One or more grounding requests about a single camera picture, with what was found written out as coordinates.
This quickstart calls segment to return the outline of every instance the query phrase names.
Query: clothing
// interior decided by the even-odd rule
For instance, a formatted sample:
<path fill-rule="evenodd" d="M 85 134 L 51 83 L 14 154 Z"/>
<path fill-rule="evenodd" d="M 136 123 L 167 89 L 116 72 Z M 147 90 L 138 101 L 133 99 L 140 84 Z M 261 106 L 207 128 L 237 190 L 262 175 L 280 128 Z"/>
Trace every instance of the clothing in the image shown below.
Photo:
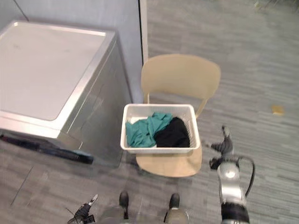
<path fill-rule="evenodd" d="M 164 129 L 171 121 L 170 113 L 155 112 L 147 119 L 139 120 L 133 124 L 126 123 L 127 143 L 131 147 L 153 147 L 156 142 L 154 135 Z"/>
<path fill-rule="evenodd" d="M 190 147 L 187 128 L 180 118 L 174 118 L 169 125 L 154 135 L 157 147 Z"/>

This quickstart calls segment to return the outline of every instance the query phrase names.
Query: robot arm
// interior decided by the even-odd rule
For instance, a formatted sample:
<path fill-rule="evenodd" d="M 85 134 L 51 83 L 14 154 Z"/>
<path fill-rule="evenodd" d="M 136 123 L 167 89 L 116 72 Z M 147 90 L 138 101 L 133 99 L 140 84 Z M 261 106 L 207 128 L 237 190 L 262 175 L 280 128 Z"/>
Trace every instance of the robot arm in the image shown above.
<path fill-rule="evenodd" d="M 219 144 L 208 145 L 221 153 L 220 158 L 213 158 L 210 161 L 210 168 L 217 170 L 219 178 L 222 224 L 246 224 L 249 223 L 249 216 L 246 209 L 246 196 L 253 184 L 255 165 L 251 158 L 234 155 L 229 130 L 224 126 L 222 130 L 224 141 Z M 250 184 L 245 194 L 240 187 L 239 160 L 242 158 L 250 160 L 253 165 Z"/>

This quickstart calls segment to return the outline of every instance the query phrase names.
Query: chair backrest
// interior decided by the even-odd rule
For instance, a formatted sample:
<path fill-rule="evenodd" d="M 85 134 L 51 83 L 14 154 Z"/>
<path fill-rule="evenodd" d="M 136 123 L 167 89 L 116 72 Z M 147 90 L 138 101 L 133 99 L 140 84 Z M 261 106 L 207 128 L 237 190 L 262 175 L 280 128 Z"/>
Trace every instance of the chair backrest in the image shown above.
<path fill-rule="evenodd" d="M 218 88 L 221 71 L 217 64 L 192 55 L 160 55 L 142 68 L 141 86 L 146 97 L 166 92 L 209 99 Z"/>

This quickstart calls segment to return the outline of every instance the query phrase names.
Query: washing machine lid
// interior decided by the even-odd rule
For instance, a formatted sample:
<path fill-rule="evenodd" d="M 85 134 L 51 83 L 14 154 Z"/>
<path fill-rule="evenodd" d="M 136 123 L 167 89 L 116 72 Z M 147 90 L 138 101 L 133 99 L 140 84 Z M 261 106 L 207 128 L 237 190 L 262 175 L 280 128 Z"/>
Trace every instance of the washing machine lid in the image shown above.
<path fill-rule="evenodd" d="M 74 90 L 104 39 L 104 32 L 13 23 L 0 36 L 1 111 L 55 120 L 81 93 Z"/>

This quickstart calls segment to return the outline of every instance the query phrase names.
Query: teal cloth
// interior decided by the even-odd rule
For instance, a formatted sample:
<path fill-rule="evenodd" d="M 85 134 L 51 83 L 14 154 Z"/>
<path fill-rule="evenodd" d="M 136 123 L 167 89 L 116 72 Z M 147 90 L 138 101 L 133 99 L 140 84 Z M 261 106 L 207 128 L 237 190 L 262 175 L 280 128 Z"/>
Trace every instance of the teal cloth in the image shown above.
<path fill-rule="evenodd" d="M 147 119 L 139 120 L 133 124 L 126 123 L 127 143 L 131 147 L 153 147 L 156 142 L 154 135 L 161 131 L 172 120 L 170 113 L 155 112 Z"/>

